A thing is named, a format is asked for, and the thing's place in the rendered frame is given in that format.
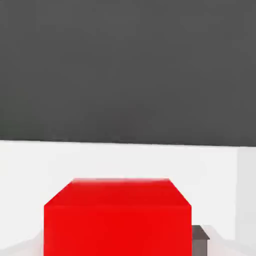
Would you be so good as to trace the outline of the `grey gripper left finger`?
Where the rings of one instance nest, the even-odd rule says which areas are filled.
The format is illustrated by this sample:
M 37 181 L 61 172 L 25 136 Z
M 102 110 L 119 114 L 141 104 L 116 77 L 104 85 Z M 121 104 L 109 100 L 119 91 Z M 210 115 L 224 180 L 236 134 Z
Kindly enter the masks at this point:
M 0 249 L 0 256 L 44 256 L 44 232 L 41 230 L 33 239 Z

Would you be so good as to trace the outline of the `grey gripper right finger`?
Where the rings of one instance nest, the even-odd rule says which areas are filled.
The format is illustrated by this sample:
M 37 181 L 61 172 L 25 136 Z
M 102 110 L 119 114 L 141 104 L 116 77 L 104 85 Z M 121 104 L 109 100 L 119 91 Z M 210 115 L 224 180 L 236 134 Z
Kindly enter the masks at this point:
M 256 249 L 224 239 L 211 225 L 192 225 L 192 256 L 256 256 Z

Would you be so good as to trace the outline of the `small red cube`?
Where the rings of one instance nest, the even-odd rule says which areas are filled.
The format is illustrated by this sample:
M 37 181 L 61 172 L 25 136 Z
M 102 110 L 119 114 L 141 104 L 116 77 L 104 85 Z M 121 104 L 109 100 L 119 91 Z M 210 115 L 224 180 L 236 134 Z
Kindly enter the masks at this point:
M 43 215 L 43 256 L 192 256 L 192 207 L 169 179 L 75 179 Z

